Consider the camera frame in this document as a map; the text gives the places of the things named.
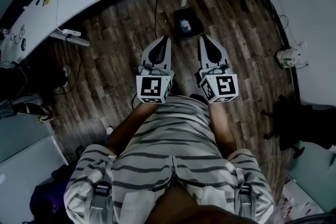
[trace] floor board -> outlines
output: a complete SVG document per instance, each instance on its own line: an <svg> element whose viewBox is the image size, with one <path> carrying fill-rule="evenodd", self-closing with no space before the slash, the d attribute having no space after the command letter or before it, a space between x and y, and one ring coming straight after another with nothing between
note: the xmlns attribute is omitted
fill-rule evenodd
<svg viewBox="0 0 336 224"><path fill-rule="evenodd" d="M237 99L224 105L231 128L239 147L256 156L278 199L290 153L280 152L277 138L263 139L271 121L260 112L271 111L278 95L292 94L292 85L289 72L274 61L282 43L272 14L262 0L247 0L247 12L241 10L239 0L188 0L187 7L195 10L204 32L228 51L240 90ZM77 47L83 58L78 82L71 93L55 96L52 105L51 124L70 161L76 159L77 146L103 143L105 128L117 127L132 111L141 54L155 39L154 8L155 0L111 0L78 26L92 45ZM200 92L194 76L200 67L198 37L181 41L176 36L173 12L179 8L179 0L159 0L156 31L173 42L174 91L190 95ZM62 41L48 42L48 57L60 67L67 63L71 67L69 90L79 57Z"/></svg>

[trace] sticker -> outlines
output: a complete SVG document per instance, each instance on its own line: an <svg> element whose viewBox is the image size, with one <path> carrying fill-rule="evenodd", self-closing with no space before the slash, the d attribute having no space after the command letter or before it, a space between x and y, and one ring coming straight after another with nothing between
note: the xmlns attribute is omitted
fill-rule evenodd
<svg viewBox="0 0 336 224"><path fill-rule="evenodd" d="M213 103L227 102L227 101L230 101L234 97L235 96L232 96L232 97L220 97L217 100L215 100Z"/></svg>
<svg viewBox="0 0 336 224"><path fill-rule="evenodd" d="M161 78L144 77L141 85L141 96L160 96Z"/></svg>
<svg viewBox="0 0 336 224"><path fill-rule="evenodd" d="M144 98L143 102L145 103L162 103L161 99L155 99L155 98Z"/></svg>
<svg viewBox="0 0 336 224"><path fill-rule="evenodd" d="M203 83L201 84L201 88L203 89L206 97L208 98L208 100L210 101L213 97L215 97L214 92L212 91L209 83L207 80L204 80Z"/></svg>
<svg viewBox="0 0 336 224"><path fill-rule="evenodd" d="M170 93L170 89L172 88L172 81L169 82L168 88L166 90L166 93L164 94L164 99L167 100L167 97Z"/></svg>
<svg viewBox="0 0 336 224"><path fill-rule="evenodd" d="M50 2L50 0L43 0L42 7L44 7L44 6L48 5L48 4L49 4L49 2Z"/></svg>
<svg viewBox="0 0 336 224"><path fill-rule="evenodd" d="M216 77L219 95L236 94L235 84L231 76Z"/></svg>
<svg viewBox="0 0 336 224"><path fill-rule="evenodd" d="M21 50L24 51L26 49L26 39L23 38L21 41Z"/></svg>

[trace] strap buckle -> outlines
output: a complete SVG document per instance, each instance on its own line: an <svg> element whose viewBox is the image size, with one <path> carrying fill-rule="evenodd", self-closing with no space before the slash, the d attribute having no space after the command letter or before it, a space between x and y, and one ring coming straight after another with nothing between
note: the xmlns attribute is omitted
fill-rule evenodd
<svg viewBox="0 0 336 224"><path fill-rule="evenodd" d="M239 194L250 195L251 194L251 185L242 184L239 190Z"/></svg>
<svg viewBox="0 0 336 224"><path fill-rule="evenodd" d="M108 197L110 195L111 188L111 184L106 181L102 181L95 186L93 194Z"/></svg>

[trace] backpack strap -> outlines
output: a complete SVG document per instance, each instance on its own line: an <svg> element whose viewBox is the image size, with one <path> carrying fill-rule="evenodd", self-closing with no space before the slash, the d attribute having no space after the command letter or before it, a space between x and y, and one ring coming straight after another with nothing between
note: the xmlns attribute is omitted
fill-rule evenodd
<svg viewBox="0 0 336 224"><path fill-rule="evenodd" d="M106 171L110 170L112 162L106 166ZM88 212L88 223L112 224L113 206L112 205L112 186L111 179L105 172L102 181L98 182L93 190L91 199L86 201L86 212Z"/></svg>
<svg viewBox="0 0 336 224"><path fill-rule="evenodd" d="M256 196L251 185L245 183L243 170L236 169L238 187L235 189L235 214L244 218L256 219Z"/></svg>

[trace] striped shirt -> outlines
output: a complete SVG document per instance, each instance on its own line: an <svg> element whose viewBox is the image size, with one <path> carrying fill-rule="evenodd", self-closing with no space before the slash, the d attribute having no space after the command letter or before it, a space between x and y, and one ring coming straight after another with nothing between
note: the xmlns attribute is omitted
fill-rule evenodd
<svg viewBox="0 0 336 224"><path fill-rule="evenodd" d="M210 127L208 107L187 97L169 97L143 123L125 151L113 156L101 145L82 154L64 196L68 216L77 223L143 224L176 178L199 205L235 212L236 169L256 195L256 221L273 211L273 198L251 152L240 149L223 159ZM105 210L94 210L93 190L111 184Z"/></svg>

